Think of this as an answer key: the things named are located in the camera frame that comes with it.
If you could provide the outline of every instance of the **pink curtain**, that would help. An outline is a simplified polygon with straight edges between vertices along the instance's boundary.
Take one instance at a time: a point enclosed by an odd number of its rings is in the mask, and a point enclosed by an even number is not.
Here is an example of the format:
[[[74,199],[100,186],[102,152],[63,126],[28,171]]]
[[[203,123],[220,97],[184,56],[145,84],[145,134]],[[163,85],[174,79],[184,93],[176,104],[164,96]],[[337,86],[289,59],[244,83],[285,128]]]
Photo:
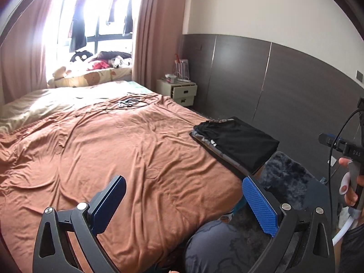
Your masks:
[[[43,30],[52,0],[34,0],[0,48],[0,76],[5,103],[47,88]]]
[[[155,90],[156,80],[173,72],[182,39],[186,0],[141,0],[134,26],[132,79]]]

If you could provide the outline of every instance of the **drawer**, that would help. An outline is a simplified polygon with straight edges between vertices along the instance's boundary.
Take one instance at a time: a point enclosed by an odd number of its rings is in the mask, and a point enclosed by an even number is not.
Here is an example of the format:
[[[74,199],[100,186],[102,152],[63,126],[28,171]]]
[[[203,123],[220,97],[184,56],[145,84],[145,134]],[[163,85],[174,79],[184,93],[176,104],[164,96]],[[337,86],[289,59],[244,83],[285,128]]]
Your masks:
[[[179,99],[173,99],[177,104],[181,106],[191,106],[193,105],[194,96],[181,97]]]
[[[173,99],[180,99],[182,97],[195,96],[197,93],[197,85],[192,86],[178,86],[174,87],[172,91]]]

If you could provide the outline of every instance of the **black cloth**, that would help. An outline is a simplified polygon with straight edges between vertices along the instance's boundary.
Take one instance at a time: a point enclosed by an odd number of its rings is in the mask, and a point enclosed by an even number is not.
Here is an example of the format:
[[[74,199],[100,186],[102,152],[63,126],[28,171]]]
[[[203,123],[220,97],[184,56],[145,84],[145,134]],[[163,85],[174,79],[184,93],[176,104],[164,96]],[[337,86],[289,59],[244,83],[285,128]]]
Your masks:
[[[87,44],[87,38],[85,36],[85,18],[84,18],[84,7],[86,0],[76,0],[75,12],[72,18],[71,25],[71,43],[70,52],[85,47]]]
[[[121,52],[121,51],[100,51],[97,55],[97,58],[94,60],[110,60],[115,58],[116,56],[121,56],[122,59],[131,58],[130,53]]]
[[[126,16],[124,20],[124,32],[123,35],[129,35],[133,32],[133,17],[132,17],[132,0],[129,0],[128,8],[126,10]]]
[[[76,61],[76,57],[79,56],[82,61],[85,61],[87,58],[93,56],[93,54],[90,51],[83,50],[83,51],[77,51],[70,59],[72,63]]]
[[[237,117],[202,122],[194,130],[250,173],[259,169],[274,154],[279,144],[278,140]]]
[[[117,0],[111,0],[111,4],[110,4],[110,15],[109,15],[109,19],[106,22],[107,25],[109,25],[110,23],[115,22],[115,4],[116,4]]]
[[[344,235],[339,266],[339,273],[361,272],[364,272],[364,225]]]

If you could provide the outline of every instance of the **bag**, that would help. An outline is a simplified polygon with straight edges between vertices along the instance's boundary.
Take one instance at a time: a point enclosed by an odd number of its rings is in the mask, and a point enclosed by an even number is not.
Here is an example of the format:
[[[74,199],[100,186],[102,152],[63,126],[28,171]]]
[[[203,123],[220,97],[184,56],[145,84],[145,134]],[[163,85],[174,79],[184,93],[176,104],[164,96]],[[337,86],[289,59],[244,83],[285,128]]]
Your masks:
[[[183,80],[190,80],[190,70],[188,60],[180,60],[178,54],[175,54],[176,60],[174,61],[174,74]]]

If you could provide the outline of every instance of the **blue grip pad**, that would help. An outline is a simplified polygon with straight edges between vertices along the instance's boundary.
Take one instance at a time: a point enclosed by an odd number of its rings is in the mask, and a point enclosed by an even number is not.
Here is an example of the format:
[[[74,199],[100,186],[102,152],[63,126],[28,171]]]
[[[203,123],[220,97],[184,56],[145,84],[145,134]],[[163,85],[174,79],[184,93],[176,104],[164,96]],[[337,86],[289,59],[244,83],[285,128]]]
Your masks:
[[[126,181],[119,175],[91,200],[88,213],[91,220],[91,231],[94,235],[105,232],[125,193]]]
[[[274,237],[278,231],[277,213],[249,177],[243,180],[243,194],[264,233]]]

